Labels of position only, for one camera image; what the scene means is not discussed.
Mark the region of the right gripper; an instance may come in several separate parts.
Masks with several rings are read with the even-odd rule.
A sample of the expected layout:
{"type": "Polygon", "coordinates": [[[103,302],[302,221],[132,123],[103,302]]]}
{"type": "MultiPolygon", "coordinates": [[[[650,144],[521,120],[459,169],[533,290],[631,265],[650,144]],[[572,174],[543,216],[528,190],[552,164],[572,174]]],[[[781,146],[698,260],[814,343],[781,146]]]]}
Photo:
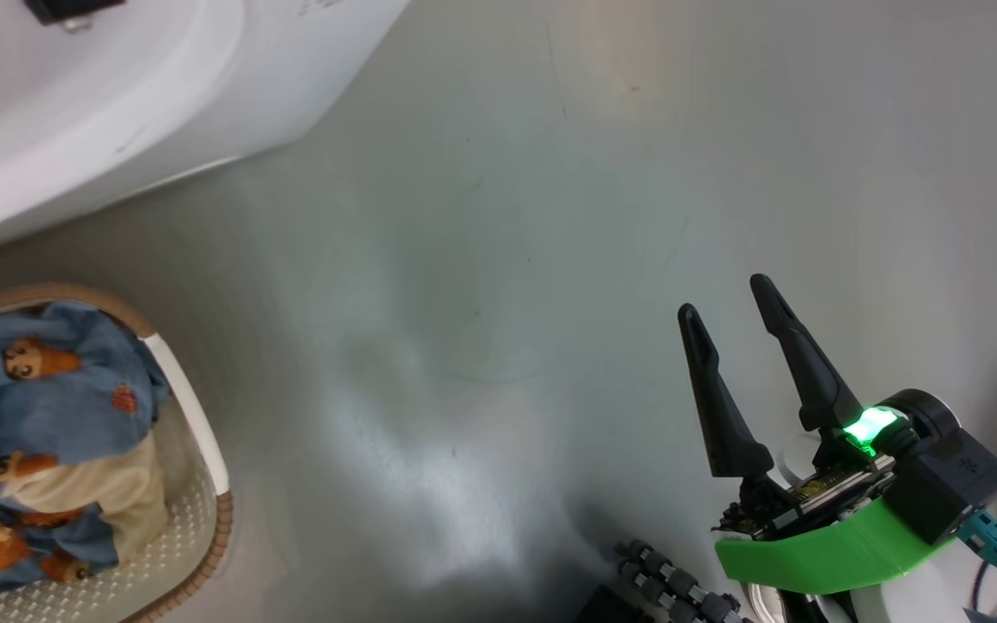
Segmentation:
{"type": "Polygon", "coordinates": [[[903,491],[898,461],[875,449],[889,441],[906,465],[917,451],[956,429],[945,405],[875,405],[863,411],[846,380],[815,342],[773,280],[750,276],[765,331],[778,340],[801,402],[803,429],[820,430],[815,471],[798,485],[778,485],[767,446],[756,441],[720,374],[719,351],[699,311],[678,309],[678,324],[715,478],[743,478],[715,543],[732,580],[784,593],[835,594],[908,575],[954,539],[956,521],[937,522],[924,509],[934,494],[923,486],[914,506],[898,508],[886,494],[903,491]]]}

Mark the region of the cream plain garment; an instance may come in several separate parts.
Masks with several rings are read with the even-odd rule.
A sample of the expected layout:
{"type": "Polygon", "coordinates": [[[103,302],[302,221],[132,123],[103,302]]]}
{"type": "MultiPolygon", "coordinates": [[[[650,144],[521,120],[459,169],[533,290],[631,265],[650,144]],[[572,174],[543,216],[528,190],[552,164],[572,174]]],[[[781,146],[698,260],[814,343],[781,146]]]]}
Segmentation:
{"type": "Polygon", "coordinates": [[[118,456],[16,478],[3,487],[3,495],[39,514],[98,510],[100,524],[111,531],[116,565],[137,556],[169,523],[154,431],[118,456]]]}

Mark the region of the blue cartoon print garment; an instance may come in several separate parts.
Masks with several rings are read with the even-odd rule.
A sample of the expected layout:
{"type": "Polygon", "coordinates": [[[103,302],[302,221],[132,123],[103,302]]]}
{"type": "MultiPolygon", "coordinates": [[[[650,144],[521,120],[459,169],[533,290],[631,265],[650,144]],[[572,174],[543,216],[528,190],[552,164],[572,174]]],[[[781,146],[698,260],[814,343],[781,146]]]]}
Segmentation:
{"type": "Polygon", "coordinates": [[[5,499],[23,476],[130,451],[169,398],[133,332],[72,301],[0,314],[0,593],[117,568],[98,510],[39,514],[5,499]]]}

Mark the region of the white basket with brown rim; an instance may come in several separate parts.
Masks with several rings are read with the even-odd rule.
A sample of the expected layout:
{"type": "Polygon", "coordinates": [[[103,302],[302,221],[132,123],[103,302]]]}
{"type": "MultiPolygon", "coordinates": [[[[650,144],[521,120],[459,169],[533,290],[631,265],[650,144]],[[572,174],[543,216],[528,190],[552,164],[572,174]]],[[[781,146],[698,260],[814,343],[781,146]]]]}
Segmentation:
{"type": "Polygon", "coordinates": [[[38,582],[0,593],[0,623],[158,623],[201,591],[221,567],[234,523],[227,467],[181,363],[154,324],[118,297],[67,283],[0,291],[0,314],[75,301],[133,331],[170,384],[158,431],[169,523],[121,568],[78,584],[38,582]]]}

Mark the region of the white front-load washing machine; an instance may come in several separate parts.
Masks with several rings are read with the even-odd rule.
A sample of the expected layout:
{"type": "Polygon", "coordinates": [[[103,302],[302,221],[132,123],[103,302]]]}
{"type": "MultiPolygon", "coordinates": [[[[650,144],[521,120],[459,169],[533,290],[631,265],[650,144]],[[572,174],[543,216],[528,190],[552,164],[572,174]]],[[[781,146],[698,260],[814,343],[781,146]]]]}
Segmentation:
{"type": "Polygon", "coordinates": [[[0,0],[0,245],[304,137],[410,0],[0,0]]]}

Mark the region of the black door latch socket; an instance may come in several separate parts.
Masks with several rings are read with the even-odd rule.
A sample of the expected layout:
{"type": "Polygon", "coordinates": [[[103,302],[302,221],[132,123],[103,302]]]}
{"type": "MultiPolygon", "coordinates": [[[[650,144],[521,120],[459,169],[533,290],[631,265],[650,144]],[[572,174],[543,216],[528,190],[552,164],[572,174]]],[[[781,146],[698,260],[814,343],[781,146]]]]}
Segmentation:
{"type": "Polygon", "coordinates": [[[91,16],[107,10],[127,0],[23,0],[40,24],[53,25],[66,23],[78,17],[91,16]]]}

